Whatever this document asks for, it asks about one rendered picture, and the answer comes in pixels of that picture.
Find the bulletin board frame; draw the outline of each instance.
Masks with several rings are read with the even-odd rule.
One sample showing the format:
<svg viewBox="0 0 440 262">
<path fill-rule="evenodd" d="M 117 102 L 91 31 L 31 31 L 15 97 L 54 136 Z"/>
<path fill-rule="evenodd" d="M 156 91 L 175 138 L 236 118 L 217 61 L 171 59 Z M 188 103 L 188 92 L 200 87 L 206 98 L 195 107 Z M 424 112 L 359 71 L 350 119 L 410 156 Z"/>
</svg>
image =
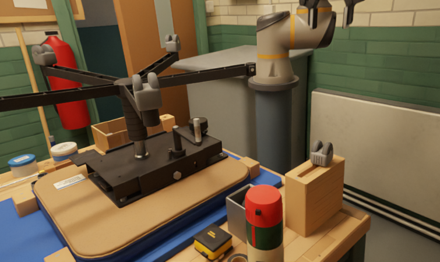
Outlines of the bulletin board frame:
<svg viewBox="0 0 440 262">
<path fill-rule="evenodd" d="M 48 9 L 16 8 L 12 0 L 0 0 L 0 24 L 35 23 L 57 21 L 51 0 L 46 0 Z M 75 20 L 84 20 L 82 0 L 69 0 Z"/>
</svg>

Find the blue lid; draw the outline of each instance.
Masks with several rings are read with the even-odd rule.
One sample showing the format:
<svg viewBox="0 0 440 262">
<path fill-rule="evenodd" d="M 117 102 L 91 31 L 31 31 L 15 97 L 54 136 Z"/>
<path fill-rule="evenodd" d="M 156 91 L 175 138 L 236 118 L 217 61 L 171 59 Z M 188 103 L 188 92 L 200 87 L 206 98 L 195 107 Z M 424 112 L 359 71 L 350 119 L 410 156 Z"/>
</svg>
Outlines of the blue lid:
<svg viewBox="0 0 440 262">
<path fill-rule="evenodd" d="M 22 167 L 23 165 L 27 165 L 35 161 L 34 154 L 25 154 L 15 157 L 8 161 L 8 165 L 10 167 Z"/>
</svg>

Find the wooden pole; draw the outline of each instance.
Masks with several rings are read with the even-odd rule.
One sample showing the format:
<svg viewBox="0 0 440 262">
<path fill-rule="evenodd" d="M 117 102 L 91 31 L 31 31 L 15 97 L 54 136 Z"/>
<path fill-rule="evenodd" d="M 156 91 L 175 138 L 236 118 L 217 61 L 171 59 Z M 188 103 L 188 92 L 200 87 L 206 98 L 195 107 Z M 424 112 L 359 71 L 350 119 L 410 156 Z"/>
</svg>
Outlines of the wooden pole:
<svg viewBox="0 0 440 262">
<path fill-rule="evenodd" d="M 38 93 L 37 81 L 35 80 L 34 71 L 32 69 L 32 64 L 30 63 L 29 53 L 27 52 L 26 43 L 24 42 L 24 37 L 22 36 L 22 31 L 19 27 L 16 27 L 17 38 L 19 39 L 20 50 L 22 51 L 22 56 L 24 57 L 24 62 L 26 63 L 27 73 L 29 74 L 30 84 L 32 85 L 32 90 L 34 93 Z M 40 122 L 45 133 L 45 140 L 47 142 L 48 153 L 51 155 L 51 145 L 48 137 L 50 136 L 50 130 L 48 130 L 47 118 L 45 117 L 45 112 L 43 107 L 38 107 L 38 114 L 40 115 Z"/>
</svg>

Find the wooden door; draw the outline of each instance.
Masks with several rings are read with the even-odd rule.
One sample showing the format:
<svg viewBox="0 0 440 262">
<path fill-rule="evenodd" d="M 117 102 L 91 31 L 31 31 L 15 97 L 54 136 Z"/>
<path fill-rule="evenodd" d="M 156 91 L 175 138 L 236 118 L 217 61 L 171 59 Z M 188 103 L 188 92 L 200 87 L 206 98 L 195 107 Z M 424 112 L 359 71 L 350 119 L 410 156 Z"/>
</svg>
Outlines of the wooden door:
<svg viewBox="0 0 440 262">
<path fill-rule="evenodd" d="M 132 76 L 166 54 L 160 46 L 154 0 L 114 0 L 114 7 L 128 75 Z M 192 0 L 171 0 L 171 13 L 174 33 L 181 40 L 179 58 L 197 55 Z M 177 73 L 184 71 L 168 68 L 160 76 Z M 177 125 L 186 126 L 190 118 L 186 85 L 163 88 L 161 95 L 160 115 L 173 115 Z"/>
</svg>

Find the red fire extinguisher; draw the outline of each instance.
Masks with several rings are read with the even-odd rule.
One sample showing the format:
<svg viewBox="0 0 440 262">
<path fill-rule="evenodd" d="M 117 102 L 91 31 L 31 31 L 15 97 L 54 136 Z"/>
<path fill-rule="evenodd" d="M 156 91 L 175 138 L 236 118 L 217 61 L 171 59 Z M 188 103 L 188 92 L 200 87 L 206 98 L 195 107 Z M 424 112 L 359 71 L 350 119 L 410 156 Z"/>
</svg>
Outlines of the red fire extinguisher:
<svg viewBox="0 0 440 262">
<path fill-rule="evenodd" d="M 77 69 L 74 53 L 68 43 L 61 41 L 57 36 L 49 36 L 42 44 L 48 44 L 53 48 L 58 63 L 55 65 Z M 82 87 L 81 83 L 49 76 L 51 90 Z M 89 109 L 85 100 L 57 104 L 58 115 L 64 129 L 74 130 L 84 128 L 90 124 Z"/>
</svg>

